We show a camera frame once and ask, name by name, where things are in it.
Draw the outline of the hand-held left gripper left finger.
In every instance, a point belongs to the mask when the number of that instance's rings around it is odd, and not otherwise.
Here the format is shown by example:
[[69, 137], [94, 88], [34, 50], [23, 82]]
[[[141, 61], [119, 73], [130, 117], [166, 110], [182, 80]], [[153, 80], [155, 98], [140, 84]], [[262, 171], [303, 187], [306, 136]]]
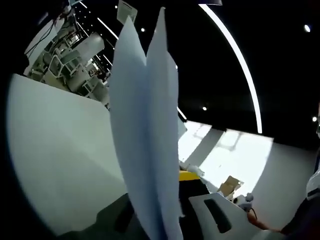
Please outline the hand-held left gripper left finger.
[[58, 240], [146, 240], [143, 230], [131, 204], [124, 194], [96, 215], [95, 222], [79, 231], [69, 231], [57, 237]]

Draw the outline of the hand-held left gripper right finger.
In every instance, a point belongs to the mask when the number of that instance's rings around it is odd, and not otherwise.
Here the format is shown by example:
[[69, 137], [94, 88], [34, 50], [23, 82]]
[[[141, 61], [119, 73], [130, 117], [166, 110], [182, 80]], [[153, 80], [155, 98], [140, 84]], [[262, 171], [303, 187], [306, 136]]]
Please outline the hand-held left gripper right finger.
[[179, 172], [180, 226], [185, 240], [281, 240], [283, 235], [258, 221], [220, 192], [210, 193], [194, 172]]

